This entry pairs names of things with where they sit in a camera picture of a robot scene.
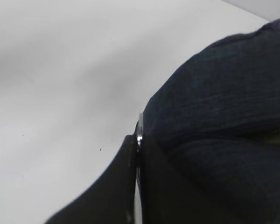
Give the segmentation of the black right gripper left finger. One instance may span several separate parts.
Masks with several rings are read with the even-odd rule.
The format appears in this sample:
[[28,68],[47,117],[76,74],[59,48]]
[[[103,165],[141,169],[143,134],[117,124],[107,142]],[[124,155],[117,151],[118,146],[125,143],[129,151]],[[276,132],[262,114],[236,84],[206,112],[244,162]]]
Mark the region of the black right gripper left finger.
[[133,224],[137,138],[127,135],[104,173],[48,224]]

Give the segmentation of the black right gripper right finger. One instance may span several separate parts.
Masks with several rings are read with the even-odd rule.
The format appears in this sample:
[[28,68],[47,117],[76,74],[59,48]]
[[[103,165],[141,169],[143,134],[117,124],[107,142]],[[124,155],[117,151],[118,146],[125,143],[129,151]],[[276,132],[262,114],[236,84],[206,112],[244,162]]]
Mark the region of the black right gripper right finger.
[[222,224],[224,211],[167,160],[150,135],[140,149],[140,197],[145,224]]

